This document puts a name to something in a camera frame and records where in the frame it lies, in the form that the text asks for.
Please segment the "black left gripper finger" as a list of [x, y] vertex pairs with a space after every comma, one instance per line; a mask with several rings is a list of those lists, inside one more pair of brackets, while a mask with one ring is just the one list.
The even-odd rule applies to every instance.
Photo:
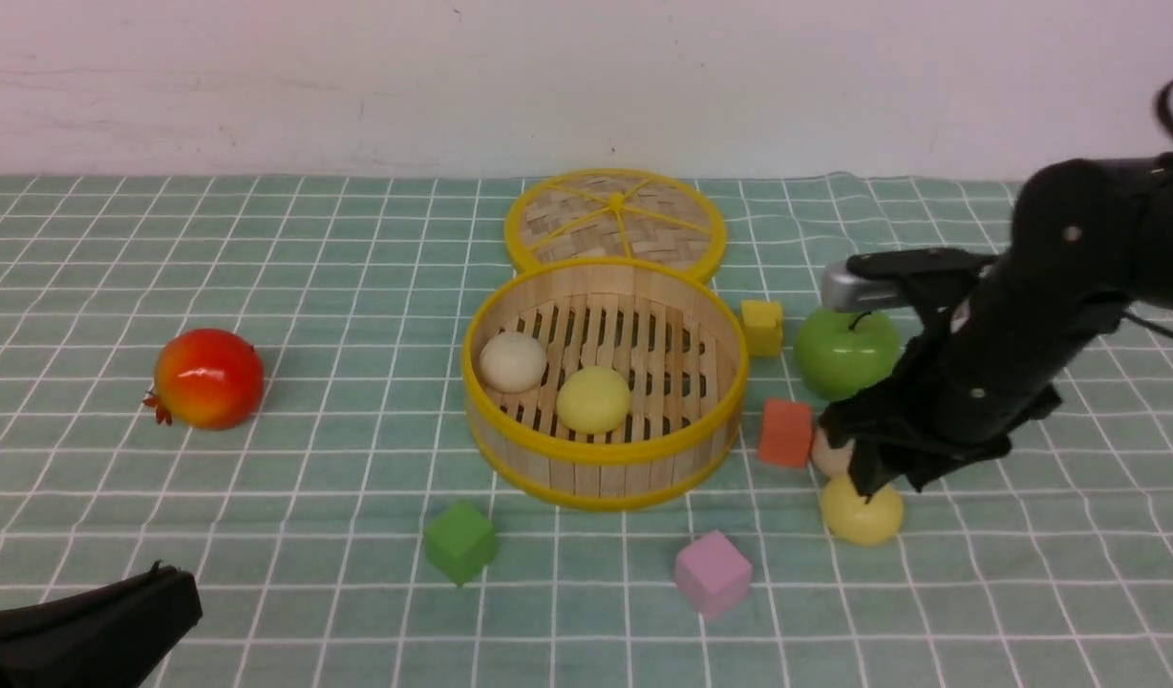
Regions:
[[202, 617], [195, 575], [162, 561], [96, 591], [0, 609], [0, 687], [141, 687]]

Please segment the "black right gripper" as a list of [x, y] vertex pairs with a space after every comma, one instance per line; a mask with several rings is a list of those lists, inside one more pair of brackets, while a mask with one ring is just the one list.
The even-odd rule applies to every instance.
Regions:
[[963, 466], [1005, 457], [1013, 430], [1062, 404], [1055, 379], [1064, 367], [1116, 331], [1127, 308], [1123, 292], [1067, 293], [1053, 274], [1033, 284], [1005, 257], [965, 248], [843, 263], [859, 277], [896, 282], [922, 323], [891, 375], [821, 414], [832, 444], [856, 441], [849, 479], [867, 502], [902, 475], [920, 493]]

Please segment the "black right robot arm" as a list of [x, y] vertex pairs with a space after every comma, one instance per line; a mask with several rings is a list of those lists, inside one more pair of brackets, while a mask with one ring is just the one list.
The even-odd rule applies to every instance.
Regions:
[[[1154, 98], [1171, 139], [1172, 95], [1173, 79]], [[911, 308], [922, 322], [891, 375], [821, 414], [857, 495], [1005, 457], [1013, 431], [1062, 404], [1055, 379], [1133, 304], [1173, 311], [1173, 149], [1040, 169], [1015, 200], [1005, 251], [853, 254], [828, 267], [821, 301], [859, 316]]]

